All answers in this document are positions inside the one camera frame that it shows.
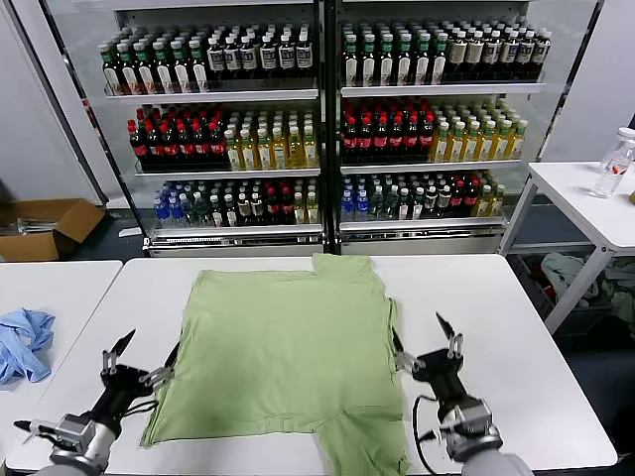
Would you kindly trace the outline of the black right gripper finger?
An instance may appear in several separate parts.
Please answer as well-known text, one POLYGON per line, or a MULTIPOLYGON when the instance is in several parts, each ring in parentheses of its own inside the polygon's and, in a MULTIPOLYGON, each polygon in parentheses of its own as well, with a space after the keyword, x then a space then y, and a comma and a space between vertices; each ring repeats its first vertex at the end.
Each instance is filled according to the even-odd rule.
POLYGON ((462 357, 463 334, 456 333, 451 324, 437 311, 436 318, 447 338, 447 358, 460 359, 462 357))
POLYGON ((415 357, 411 353, 407 352, 404 349, 401 339, 395 328, 392 327, 391 330, 397 367, 400 370, 406 372, 419 372, 420 370, 423 370, 426 367, 426 364, 418 357, 415 357))

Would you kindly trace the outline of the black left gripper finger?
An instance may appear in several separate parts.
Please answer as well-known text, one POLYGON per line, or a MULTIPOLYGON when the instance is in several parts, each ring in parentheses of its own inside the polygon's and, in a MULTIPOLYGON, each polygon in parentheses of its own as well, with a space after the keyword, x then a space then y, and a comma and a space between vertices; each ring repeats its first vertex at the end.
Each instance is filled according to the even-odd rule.
POLYGON ((120 337, 110 350, 102 351, 102 378, 111 377, 124 370, 129 370, 128 366, 118 363, 118 358, 126 350, 135 332, 135 329, 130 330, 127 334, 120 337))
POLYGON ((166 385, 175 374, 175 363, 177 361, 180 343, 177 342, 166 359, 164 365, 139 378, 139 383, 146 388, 159 390, 166 385))

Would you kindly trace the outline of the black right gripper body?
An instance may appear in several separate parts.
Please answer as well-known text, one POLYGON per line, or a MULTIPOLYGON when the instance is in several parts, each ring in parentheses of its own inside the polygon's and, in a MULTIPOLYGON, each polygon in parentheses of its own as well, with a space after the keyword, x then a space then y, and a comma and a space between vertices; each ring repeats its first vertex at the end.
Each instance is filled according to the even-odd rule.
POLYGON ((463 357, 449 357, 449 350, 442 348, 417 357, 414 379, 428 383, 440 406, 440 412, 449 412, 463 402, 468 393, 458 377, 463 357))

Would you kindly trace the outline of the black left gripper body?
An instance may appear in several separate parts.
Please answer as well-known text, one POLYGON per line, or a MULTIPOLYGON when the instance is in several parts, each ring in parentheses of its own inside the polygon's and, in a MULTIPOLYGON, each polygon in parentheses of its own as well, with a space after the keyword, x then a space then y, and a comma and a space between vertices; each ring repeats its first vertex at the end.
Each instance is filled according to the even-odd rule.
POLYGON ((148 375, 148 371, 120 364, 113 373, 103 372, 104 391, 91 409, 91 419, 109 429, 120 429, 120 422, 129 413, 133 402, 154 393, 146 384, 148 375))

